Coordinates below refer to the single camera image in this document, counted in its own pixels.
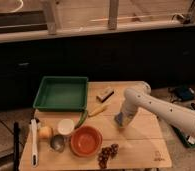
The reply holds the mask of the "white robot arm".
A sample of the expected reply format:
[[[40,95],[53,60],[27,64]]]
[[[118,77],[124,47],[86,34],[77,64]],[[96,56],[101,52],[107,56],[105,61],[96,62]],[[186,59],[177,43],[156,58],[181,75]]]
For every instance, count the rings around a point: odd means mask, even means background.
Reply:
[[[164,119],[167,123],[195,138],[195,111],[169,103],[150,95],[151,87],[144,81],[137,81],[124,90],[124,101],[115,122],[127,126],[139,108],[143,108]]]

